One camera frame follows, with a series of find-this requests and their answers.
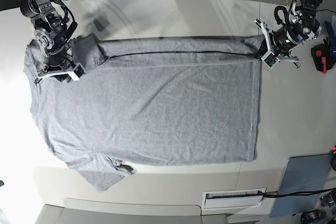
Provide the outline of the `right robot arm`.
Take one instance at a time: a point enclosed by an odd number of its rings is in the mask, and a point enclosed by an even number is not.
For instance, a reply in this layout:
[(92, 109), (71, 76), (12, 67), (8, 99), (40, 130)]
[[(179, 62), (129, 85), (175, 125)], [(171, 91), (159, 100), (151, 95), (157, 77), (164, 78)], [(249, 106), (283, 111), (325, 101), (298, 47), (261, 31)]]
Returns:
[(45, 58), (34, 83), (47, 78), (60, 82), (78, 81), (85, 69), (67, 53), (78, 26), (71, 10), (62, 0), (20, 0), (20, 11), (30, 19), (34, 40)]

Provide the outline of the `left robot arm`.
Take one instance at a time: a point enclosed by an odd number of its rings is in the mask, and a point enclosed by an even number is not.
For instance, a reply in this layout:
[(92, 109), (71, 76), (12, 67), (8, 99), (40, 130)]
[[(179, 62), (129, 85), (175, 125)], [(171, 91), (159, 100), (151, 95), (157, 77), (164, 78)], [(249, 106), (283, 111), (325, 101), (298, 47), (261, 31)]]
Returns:
[(281, 26), (277, 31), (268, 29), (266, 23), (256, 19), (255, 23), (264, 35), (256, 58), (271, 69), (282, 61), (291, 62), (299, 68), (299, 58), (292, 55), (292, 49), (315, 40), (321, 34), (322, 27), (316, 14), (322, 2), (323, 0), (291, 0), (288, 8), (276, 6), (274, 18)]

